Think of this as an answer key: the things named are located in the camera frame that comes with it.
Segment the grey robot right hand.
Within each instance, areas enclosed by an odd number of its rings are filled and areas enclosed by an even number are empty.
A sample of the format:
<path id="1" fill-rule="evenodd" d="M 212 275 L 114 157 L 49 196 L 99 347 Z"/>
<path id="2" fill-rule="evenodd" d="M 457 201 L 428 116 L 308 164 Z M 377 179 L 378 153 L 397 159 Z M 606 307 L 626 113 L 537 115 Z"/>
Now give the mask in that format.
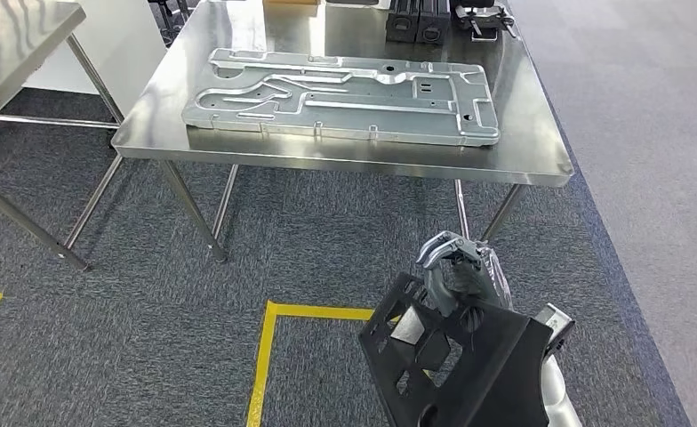
<path id="1" fill-rule="evenodd" d="M 425 242 L 416 263 L 434 307 L 450 316 L 468 297 L 513 308 L 508 281 L 494 250 L 485 241 L 444 230 Z"/>

